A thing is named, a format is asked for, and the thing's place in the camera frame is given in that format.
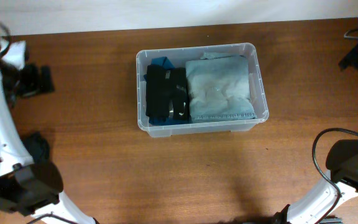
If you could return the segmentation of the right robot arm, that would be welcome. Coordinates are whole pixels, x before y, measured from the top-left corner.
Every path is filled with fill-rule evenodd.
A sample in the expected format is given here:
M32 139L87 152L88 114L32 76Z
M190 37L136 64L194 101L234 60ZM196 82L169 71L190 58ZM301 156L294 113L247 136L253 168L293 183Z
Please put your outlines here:
M316 152L319 139L327 133L350 134L352 139L334 143L326 158L327 171L323 172L312 158L320 181L297 202L277 212L271 222L276 224L341 223L330 214L344 202L358 197L358 132L344 128L328 128L313 141L312 153Z

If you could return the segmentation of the dark navy garment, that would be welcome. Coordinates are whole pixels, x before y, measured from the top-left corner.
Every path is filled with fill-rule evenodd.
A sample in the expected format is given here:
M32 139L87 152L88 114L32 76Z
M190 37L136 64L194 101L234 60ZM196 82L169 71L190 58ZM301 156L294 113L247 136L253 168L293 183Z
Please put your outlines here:
M50 145L39 132L27 136L22 143L35 164L47 162L50 159Z

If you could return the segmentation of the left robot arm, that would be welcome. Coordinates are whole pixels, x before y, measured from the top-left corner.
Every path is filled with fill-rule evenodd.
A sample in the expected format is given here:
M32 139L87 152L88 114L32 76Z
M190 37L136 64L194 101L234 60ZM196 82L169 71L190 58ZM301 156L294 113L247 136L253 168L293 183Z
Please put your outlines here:
M28 58L26 43L13 42L0 22L0 211L34 222L96 224L65 193L48 141L39 132L24 138L17 132L11 116L16 100L55 89L50 68Z

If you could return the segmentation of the dark blue jeans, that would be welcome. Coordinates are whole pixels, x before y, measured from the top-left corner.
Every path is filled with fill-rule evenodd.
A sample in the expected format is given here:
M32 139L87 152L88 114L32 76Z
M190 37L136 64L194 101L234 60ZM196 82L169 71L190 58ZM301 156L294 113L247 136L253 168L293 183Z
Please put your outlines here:
M219 115L198 115L191 116L192 123L211 123L221 121L236 121L245 119L256 119L257 115L253 111L236 114L219 114Z

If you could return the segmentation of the light blue jeans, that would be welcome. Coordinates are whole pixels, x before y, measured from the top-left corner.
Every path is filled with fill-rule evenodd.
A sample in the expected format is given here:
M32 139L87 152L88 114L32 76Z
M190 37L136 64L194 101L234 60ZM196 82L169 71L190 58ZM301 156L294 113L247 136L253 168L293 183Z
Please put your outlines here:
M254 111L249 63L242 55L205 53L185 63L191 116Z

